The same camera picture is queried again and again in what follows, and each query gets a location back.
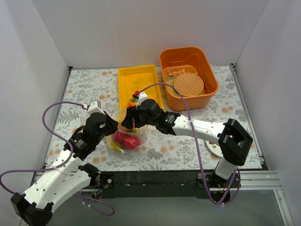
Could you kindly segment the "orange fake bell pepper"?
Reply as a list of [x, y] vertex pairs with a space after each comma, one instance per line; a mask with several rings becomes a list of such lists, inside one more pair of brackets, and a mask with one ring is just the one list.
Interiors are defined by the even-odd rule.
[[137, 99], [134, 98], [134, 97], [131, 97], [128, 101], [128, 106], [129, 107], [133, 107], [133, 106], [136, 106], [137, 105]]

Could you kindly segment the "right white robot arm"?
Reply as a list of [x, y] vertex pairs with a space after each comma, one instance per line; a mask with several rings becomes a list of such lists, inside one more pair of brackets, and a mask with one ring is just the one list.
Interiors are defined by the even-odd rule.
[[121, 121], [121, 126], [127, 129], [145, 125], [154, 126], [163, 134], [196, 137], [218, 145], [222, 158], [212, 175], [212, 183], [218, 187], [226, 186], [232, 172], [245, 164], [253, 143], [251, 135], [235, 119], [225, 123], [189, 120], [179, 113], [164, 111], [153, 99], [128, 107]]

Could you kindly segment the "clear zip top bag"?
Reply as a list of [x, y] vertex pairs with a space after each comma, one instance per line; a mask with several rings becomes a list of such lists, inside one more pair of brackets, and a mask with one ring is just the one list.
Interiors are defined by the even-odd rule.
[[120, 109], [117, 113], [115, 113], [114, 116], [119, 123], [118, 129], [115, 133], [106, 137], [107, 147], [120, 153], [136, 151], [147, 140], [147, 126], [133, 128], [132, 130], [121, 126], [121, 122], [124, 120], [125, 115], [125, 109]]

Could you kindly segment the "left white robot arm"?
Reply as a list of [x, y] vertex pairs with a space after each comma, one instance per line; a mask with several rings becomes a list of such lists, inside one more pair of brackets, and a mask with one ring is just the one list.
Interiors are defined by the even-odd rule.
[[79, 127], [64, 145], [52, 165], [53, 170], [45, 172], [23, 193], [12, 196], [16, 214], [30, 226], [45, 226], [55, 210], [80, 189], [96, 188], [101, 172], [83, 161], [104, 137], [117, 129], [118, 122], [106, 112], [90, 114], [85, 125]]

